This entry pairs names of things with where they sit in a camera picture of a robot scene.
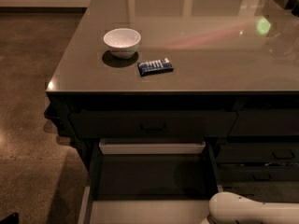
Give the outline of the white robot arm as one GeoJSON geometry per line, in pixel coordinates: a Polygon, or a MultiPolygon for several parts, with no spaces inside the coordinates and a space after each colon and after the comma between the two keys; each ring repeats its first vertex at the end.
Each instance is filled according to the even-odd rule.
{"type": "Polygon", "coordinates": [[[299,204],[257,202],[219,192],[210,199],[200,224],[299,224],[299,204]]]}

